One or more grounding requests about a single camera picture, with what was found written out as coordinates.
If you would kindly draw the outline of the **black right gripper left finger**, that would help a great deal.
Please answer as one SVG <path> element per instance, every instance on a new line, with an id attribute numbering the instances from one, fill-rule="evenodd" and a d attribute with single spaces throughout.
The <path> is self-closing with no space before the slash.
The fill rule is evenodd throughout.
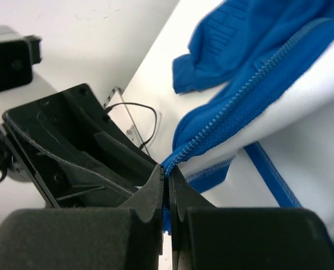
<path id="1" fill-rule="evenodd" d="M 164 173 L 117 208 L 21 209 L 0 225 L 0 269 L 157 269 Z"/>

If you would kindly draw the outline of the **blue fleece zip jacket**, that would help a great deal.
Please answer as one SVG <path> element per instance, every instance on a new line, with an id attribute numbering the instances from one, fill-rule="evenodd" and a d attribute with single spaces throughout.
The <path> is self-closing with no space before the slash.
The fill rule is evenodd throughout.
<path id="1" fill-rule="evenodd" d="M 306 208 L 334 243 L 334 1 L 225 1 L 173 61 L 188 112 L 163 161 L 222 206 Z"/>

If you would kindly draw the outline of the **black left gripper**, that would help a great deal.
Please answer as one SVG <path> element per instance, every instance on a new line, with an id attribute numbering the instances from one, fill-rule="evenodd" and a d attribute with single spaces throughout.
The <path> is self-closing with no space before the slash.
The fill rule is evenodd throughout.
<path id="1" fill-rule="evenodd" d="M 0 183 L 31 182 L 55 207 L 117 207 L 151 172 L 116 172 L 100 162 L 63 95 L 51 95 L 3 114 L 11 138 L 0 130 Z"/>

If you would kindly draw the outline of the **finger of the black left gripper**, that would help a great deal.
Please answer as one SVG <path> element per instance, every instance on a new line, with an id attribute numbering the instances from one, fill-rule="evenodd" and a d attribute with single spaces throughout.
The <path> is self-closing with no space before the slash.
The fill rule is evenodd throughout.
<path id="1" fill-rule="evenodd" d="M 151 172 L 157 163 L 120 130 L 83 83 L 61 92 L 88 138 L 97 147 L 100 162 L 116 172 Z"/>

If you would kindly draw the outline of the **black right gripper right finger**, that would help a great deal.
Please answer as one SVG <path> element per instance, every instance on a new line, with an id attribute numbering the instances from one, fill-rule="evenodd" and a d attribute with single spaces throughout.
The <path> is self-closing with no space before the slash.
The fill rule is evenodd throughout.
<path id="1" fill-rule="evenodd" d="M 334 269 L 323 222 L 303 208 L 218 208 L 169 176 L 173 269 Z"/>

